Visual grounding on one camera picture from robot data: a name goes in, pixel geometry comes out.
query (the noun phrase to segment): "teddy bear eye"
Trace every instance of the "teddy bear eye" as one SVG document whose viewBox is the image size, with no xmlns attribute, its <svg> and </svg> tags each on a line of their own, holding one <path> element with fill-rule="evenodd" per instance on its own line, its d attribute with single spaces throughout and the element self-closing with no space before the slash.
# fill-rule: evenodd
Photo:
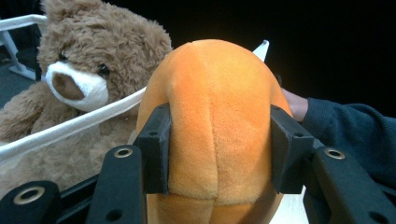
<svg viewBox="0 0 396 224">
<path fill-rule="evenodd" d="M 59 59 L 60 59 L 61 61 L 67 61 L 67 58 L 66 58 L 64 49 L 63 49 L 63 50 L 61 51 L 61 53 L 59 54 Z"/>
<path fill-rule="evenodd" d="M 107 66 L 102 63 L 99 65 L 99 76 L 104 77 L 104 76 L 108 76 L 110 74 L 110 70 L 108 70 Z"/>
</svg>

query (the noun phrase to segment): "orange plush toy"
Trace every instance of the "orange plush toy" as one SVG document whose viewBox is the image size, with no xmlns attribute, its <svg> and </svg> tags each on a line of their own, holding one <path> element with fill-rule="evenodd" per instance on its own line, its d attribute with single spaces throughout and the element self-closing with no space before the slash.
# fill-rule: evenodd
<svg viewBox="0 0 396 224">
<path fill-rule="evenodd" d="M 137 130 L 167 102 L 170 193 L 148 196 L 149 223 L 268 223 L 282 198 L 271 183 L 270 105 L 290 114 L 268 67 L 226 41 L 187 43 L 148 82 Z"/>
</svg>

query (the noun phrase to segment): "person's arm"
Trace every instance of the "person's arm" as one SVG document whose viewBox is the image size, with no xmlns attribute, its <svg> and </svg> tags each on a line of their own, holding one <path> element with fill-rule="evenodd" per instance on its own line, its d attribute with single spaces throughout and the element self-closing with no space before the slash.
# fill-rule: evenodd
<svg viewBox="0 0 396 224">
<path fill-rule="evenodd" d="M 346 150 L 374 179 L 396 189 L 396 119 L 368 105 L 285 96 L 293 116 L 314 137 Z"/>
</svg>

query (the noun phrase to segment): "teddy bear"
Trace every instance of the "teddy bear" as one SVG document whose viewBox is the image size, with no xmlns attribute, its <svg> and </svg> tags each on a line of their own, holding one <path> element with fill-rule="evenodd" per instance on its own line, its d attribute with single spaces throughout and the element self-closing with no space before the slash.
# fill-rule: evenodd
<svg viewBox="0 0 396 224">
<path fill-rule="evenodd" d="M 144 88 L 172 50 L 156 21 L 100 0 L 43 0 L 47 31 L 37 60 L 45 80 L 0 111 L 0 142 L 10 143 L 90 113 Z M 100 172 L 108 150 L 126 144 L 137 108 L 0 166 L 0 198 L 32 180 L 60 190 Z"/>
<path fill-rule="evenodd" d="M 186 43 L 150 78 L 137 131 L 166 103 L 169 194 L 147 196 L 148 223 L 269 223 L 283 198 L 271 182 L 271 105 L 291 111 L 265 63 L 228 41 Z"/>
</svg>

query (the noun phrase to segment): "teddy bear nose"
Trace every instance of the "teddy bear nose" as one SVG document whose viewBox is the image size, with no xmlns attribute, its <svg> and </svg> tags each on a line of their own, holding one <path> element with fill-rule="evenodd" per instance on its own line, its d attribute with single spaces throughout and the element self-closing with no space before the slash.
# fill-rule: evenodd
<svg viewBox="0 0 396 224">
<path fill-rule="evenodd" d="M 70 76 L 62 73 L 55 73 L 52 78 L 52 85 L 55 90 L 64 98 L 69 100 L 82 100 L 84 93 L 76 85 L 76 82 Z"/>
</svg>

